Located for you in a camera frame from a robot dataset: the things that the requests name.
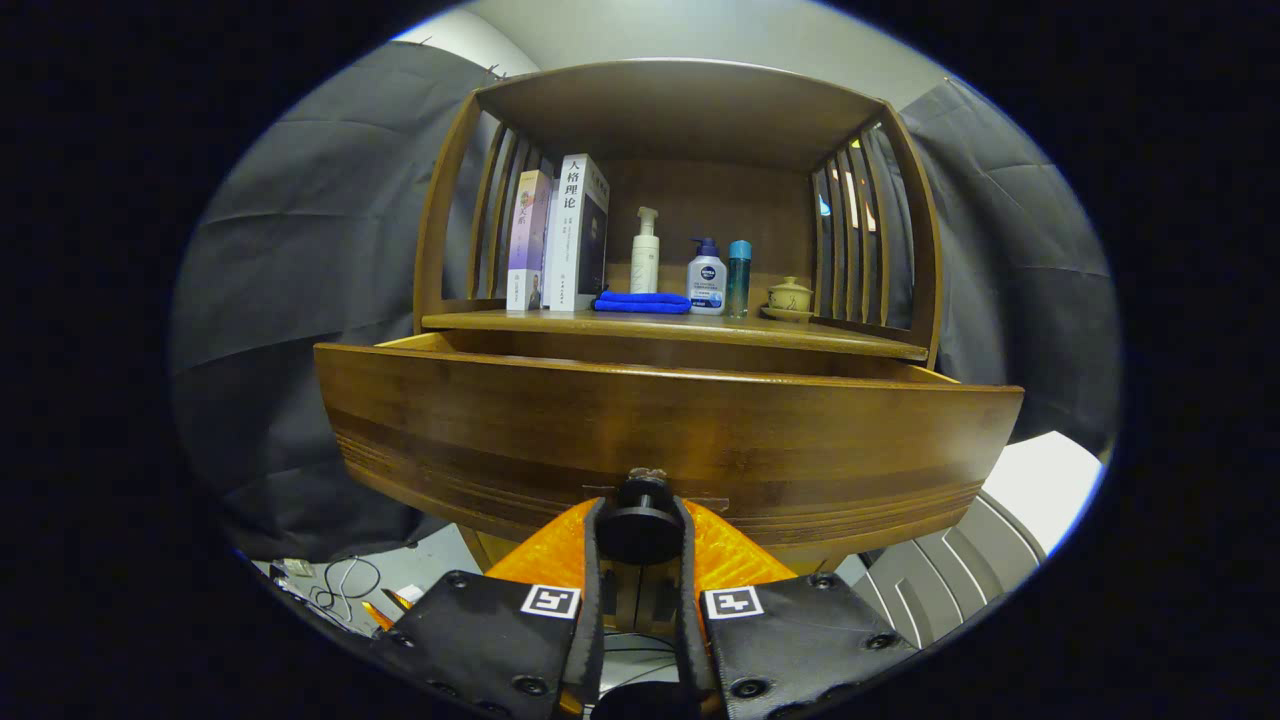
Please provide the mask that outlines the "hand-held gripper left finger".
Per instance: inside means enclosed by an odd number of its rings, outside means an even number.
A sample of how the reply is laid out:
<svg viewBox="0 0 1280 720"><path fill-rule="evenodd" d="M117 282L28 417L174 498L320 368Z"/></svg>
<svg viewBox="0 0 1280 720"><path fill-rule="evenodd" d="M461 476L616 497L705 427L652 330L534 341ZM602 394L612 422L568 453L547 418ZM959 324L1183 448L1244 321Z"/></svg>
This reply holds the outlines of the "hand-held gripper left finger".
<svg viewBox="0 0 1280 720"><path fill-rule="evenodd" d="M370 646L431 719L579 719L604 661L596 520L572 506L485 574L443 574Z"/></svg>

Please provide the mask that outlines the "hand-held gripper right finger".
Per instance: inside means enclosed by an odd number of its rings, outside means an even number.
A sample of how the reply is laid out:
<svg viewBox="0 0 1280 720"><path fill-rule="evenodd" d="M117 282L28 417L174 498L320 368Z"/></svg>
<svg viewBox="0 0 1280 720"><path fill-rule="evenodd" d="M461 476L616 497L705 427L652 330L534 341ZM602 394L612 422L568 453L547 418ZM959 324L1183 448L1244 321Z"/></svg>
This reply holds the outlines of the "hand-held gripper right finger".
<svg viewBox="0 0 1280 720"><path fill-rule="evenodd" d="M846 719L918 648L832 571L797 574L699 503L684 521L678 680L703 719Z"/></svg>

